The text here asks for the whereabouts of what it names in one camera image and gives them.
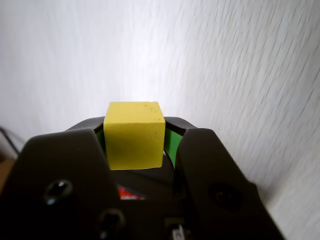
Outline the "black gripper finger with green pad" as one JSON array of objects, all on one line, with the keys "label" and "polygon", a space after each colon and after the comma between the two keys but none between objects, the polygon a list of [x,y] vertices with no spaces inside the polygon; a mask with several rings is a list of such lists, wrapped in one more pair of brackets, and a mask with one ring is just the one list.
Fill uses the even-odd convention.
[{"label": "black gripper finger with green pad", "polygon": [[123,240],[125,216],[92,127],[31,138],[0,195],[3,240]]},{"label": "black gripper finger with green pad", "polygon": [[195,240],[281,240],[257,186],[242,173],[216,133],[179,117],[165,127],[181,136],[176,185],[184,195],[186,224]]}]

